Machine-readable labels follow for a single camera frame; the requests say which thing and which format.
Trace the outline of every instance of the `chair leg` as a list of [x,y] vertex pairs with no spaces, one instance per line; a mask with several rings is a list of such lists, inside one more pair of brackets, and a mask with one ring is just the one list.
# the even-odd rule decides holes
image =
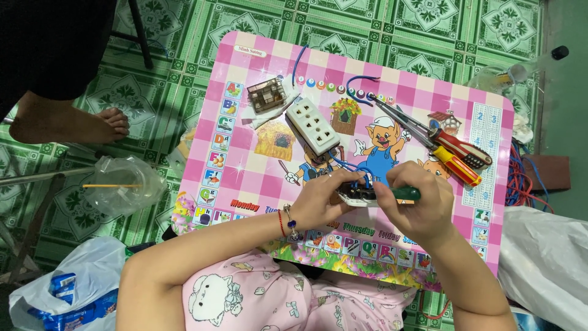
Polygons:
[[135,29],[137,31],[139,45],[141,46],[141,53],[143,53],[145,68],[153,69],[153,60],[151,60],[151,54],[149,53],[149,45],[147,44],[147,37],[143,30],[143,22],[141,21],[137,0],[129,0],[129,6],[131,8],[131,15],[133,16],[133,23],[135,24]]

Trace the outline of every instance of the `bracelet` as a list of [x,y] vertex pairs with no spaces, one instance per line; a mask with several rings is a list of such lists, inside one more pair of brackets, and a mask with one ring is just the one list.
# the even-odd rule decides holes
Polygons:
[[292,234],[290,234],[290,239],[292,240],[302,240],[302,234],[298,231],[296,231],[294,229],[294,227],[296,226],[296,221],[292,219],[292,216],[290,216],[290,205],[289,204],[284,204],[284,211],[286,212],[286,214],[288,215],[288,227],[292,230]]
[[282,231],[282,235],[285,238],[286,237],[286,233],[284,232],[284,226],[282,225],[282,213],[280,213],[280,210],[279,209],[278,209],[278,217],[280,218],[280,230]]

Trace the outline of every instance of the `wooden stick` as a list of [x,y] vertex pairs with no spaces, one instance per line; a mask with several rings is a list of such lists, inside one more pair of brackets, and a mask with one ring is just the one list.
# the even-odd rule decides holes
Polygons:
[[83,188],[88,187],[141,187],[142,185],[115,185],[115,184],[84,184],[82,185]]

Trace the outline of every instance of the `wooden block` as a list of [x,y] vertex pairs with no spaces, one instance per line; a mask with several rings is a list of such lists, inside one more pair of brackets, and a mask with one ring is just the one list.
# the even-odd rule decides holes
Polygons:
[[[567,156],[525,154],[524,158],[533,160],[539,176],[548,190],[568,190],[570,181],[570,158]],[[523,159],[524,171],[533,182],[533,191],[543,191],[531,163]]]

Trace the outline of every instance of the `screwdriver handle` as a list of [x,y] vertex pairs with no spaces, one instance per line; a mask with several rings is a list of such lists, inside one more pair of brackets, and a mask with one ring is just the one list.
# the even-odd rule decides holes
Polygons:
[[394,198],[399,200],[412,200],[417,201],[420,200],[420,191],[416,187],[412,186],[403,186],[399,188],[391,187],[392,193],[394,193]]
[[447,151],[453,153],[471,168],[484,170],[492,165],[491,156],[481,148],[465,141],[461,141],[456,137],[445,133],[445,131],[440,128],[437,128],[436,131],[432,132],[430,137],[434,142],[445,147]]
[[431,153],[466,184],[474,187],[482,182],[480,175],[468,167],[462,160],[447,151],[443,146],[438,146]]

